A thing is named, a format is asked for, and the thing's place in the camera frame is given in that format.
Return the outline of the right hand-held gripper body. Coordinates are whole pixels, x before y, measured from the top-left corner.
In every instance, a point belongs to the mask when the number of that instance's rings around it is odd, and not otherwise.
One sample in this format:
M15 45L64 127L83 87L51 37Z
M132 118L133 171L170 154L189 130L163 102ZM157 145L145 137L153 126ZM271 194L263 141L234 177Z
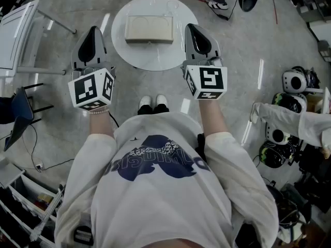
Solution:
M219 44L196 24L185 28L186 60L183 78L196 100L218 100L228 88L228 69L222 64Z

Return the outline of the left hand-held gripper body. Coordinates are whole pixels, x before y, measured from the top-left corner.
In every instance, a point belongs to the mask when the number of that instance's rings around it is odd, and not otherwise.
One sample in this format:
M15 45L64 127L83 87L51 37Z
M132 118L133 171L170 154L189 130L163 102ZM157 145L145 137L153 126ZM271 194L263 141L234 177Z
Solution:
M115 67L107 61L99 27L92 26L71 53L72 79L68 83L73 107L97 110L112 102Z

